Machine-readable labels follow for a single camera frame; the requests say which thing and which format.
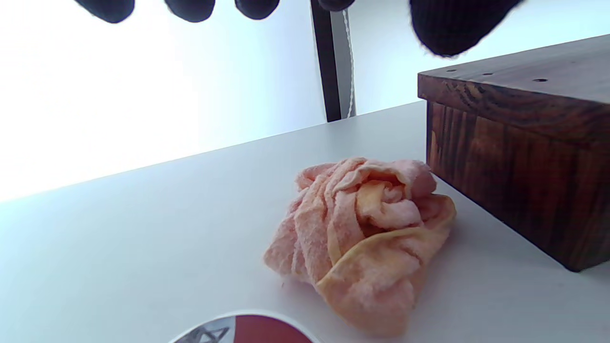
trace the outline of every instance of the white table surface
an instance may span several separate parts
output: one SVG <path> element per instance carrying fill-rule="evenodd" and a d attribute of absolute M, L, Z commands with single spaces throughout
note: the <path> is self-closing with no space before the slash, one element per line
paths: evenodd
<path fill-rule="evenodd" d="M 244 308 L 324 342 L 374 341 L 262 254 L 304 167 L 425 159 L 415 103 L 0 204 L 0 342 L 166 343 Z M 411 343 L 610 342 L 610 264 L 564 269 L 477 205 L 429 271 Z"/>

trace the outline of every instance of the dark fabric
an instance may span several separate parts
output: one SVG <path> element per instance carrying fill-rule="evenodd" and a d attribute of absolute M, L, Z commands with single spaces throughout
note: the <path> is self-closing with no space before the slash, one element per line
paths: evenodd
<path fill-rule="evenodd" d="M 254 20 L 263 20 L 270 16 L 278 8 L 278 5 L 279 0 L 235 0 L 235 6 L 239 9 L 239 12 Z"/>
<path fill-rule="evenodd" d="M 165 0 L 167 7 L 178 17 L 199 23 L 212 15 L 215 0 Z"/>
<path fill-rule="evenodd" d="M 354 0 L 318 0 L 328 11 L 341 11 Z M 487 36 L 523 0 L 404 0 L 411 6 L 412 25 L 419 40 L 434 54 L 458 55 Z M 94 16 L 119 23 L 134 11 L 135 0 L 76 0 Z M 214 0 L 165 0 L 178 17 L 198 23 L 208 19 Z M 248 18 L 262 20 L 278 7 L 279 0 L 235 0 Z"/>
<path fill-rule="evenodd" d="M 523 0 L 410 0 L 413 30 L 440 56 L 455 56 L 487 36 Z"/>
<path fill-rule="evenodd" d="M 92 15 L 117 24 L 125 20 L 134 11 L 135 0 L 76 0 Z"/>
<path fill-rule="evenodd" d="M 351 6 L 354 1 L 355 0 L 318 0 L 323 9 L 331 12 L 343 11 Z"/>

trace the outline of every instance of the towel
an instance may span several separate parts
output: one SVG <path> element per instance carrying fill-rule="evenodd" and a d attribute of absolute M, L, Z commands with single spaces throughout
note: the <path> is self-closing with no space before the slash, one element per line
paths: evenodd
<path fill-rule="evenodd" d="M 348 324 L 374 336 L 404 334 L 456 215 L 451 198 L 432 194 L 429 167 L 351 158 L 307 168 L 296 183 L 266 265 L 313 285 Z"/>

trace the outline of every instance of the white wall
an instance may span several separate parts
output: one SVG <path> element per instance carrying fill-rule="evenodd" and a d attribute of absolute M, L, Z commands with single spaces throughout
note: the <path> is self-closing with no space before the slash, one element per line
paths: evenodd
<path fill-rule="evenodd" d="M 309 2 L 192 24 L 0 1 L 0 201 L 325 122 Z"/>
<path fill-rule="evenodd" d="M 356 0 L 350 28 L 358 114 L 417 101 L 420 71 L 610 34 L 609 13 L 608 0 L 526 0 L 476 47 L 441 59 L 413 33 L 408 0 Z"/>

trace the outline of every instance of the wooden box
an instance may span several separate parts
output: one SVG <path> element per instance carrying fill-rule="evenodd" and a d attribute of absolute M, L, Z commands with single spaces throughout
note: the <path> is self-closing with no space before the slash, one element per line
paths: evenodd
<path fill-rule="evenodd" d="M 426 71 L 433 172 L 572 271 L 610 259 L 610 35 Z"/>

